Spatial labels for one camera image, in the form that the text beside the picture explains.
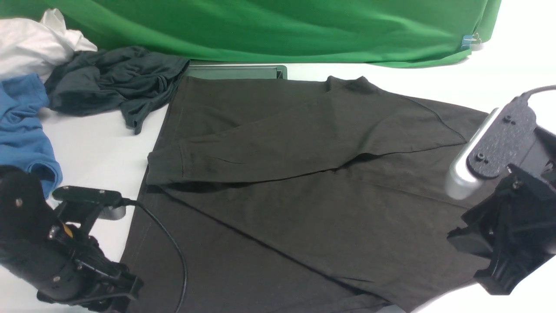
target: silver metal part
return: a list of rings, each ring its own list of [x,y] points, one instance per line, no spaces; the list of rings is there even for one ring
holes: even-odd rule
[[[126,216],[126,207],[106,207],[98,216],[100,219],[107,219],[109,221],[117,221]]]
[[[446,175],[444,189],[446,194],[456,200],[462,200],[472,195],[483,185],[483,180],[475,177],[467,167],[467,157],[473,151],[479,140],[483,137],[494,120],[500,114],[501,109],[494,109],[483,122],[479,130],[473,135],[471,140],[463,147],[458,156],[450,165],[450,170]]]

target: clothing pile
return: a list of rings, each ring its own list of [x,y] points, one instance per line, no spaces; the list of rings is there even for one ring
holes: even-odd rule
[[[97,52],[80,31],[66,29],[57,9],[47,10],[40,22],[0,19],[0,30],[0,165],[37,175],[45,198],[62,172],[39,109],[75,116],[120,109],[139,134],[147,115],[168,103],[189,65],[186,58],[142,47]]]
[[[411,312],[471,283],[487,261],[446,234],[492,188],[443,185],[485,117],[363,77],[185,77],[141,192],[187,258],[182,311]],[[142,211],[123,262],[145,280],[130,312],[171,312],[181,266]]]

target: black cable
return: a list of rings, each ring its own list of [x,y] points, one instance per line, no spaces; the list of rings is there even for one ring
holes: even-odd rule
[[[183,285],[181,287],[180,302],[178,302],[177,307],[176,307],[176,311],[175,311],[175,313],[178,313],[182,304],[183,304],[183,301],[185,300],[185,291],[187,289],[187,264],[185,262],[185,258],[183,256],[183,253],[181,252],[181,249],[180,249],[179,245],[177,244],[174,237],[170,234],[170,232],[166,229],[166,227],[164,227],[162,222],[160,222],[160,220],[158,220],[158,218],[154,214],[152,214],[152,212],[149,211],[141,202],[136,201],[136,200],[123,198],[122,199],[122,204],[124,206],[136,206],[136,207],[140,207],[141,209],[143,209],[143,211],[145,211],[145,213],[147,213],[147,215],[150,218],[152,218],[152,220],[155,222],[155,224],[157,224],[160,227],[160,229],[164,232],[164,234],[166,234],[166,236],[168,236],[168,239],[170,239],[174,248],[176,249],[176,252],[177,252],[178,256],[180,257],[181,266],[183,268]]]
[[[548,91],[548,90],[556,90],[556,85],[544,86],[535,89],[531,89],[527,92],[522,93],[521,97],[525,99],[529,99],[531,95],[538,94],[539,92]]]

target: screw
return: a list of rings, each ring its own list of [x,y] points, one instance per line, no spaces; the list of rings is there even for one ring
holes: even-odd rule
[[[48,232],[48,239],[52,240],[54,239],[54,236],[56,236],[56,233],[58,232],[59,228],[57,226],[52,226],[52,228],[50,229],[50,231]]]
[[[514,190],[519,189],[519,187],[521,187],[523,185],[523,182],[519,179],[517,179],[516,181],[514,181],[514,183],[512,184],[512,188]]]

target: green backdrop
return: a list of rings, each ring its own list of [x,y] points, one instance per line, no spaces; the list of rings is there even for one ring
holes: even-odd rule
[[[501,0],[0,0],[0,17],[58,8],[99,48],[142,45],[198,60],[455,63],[490,39]]]

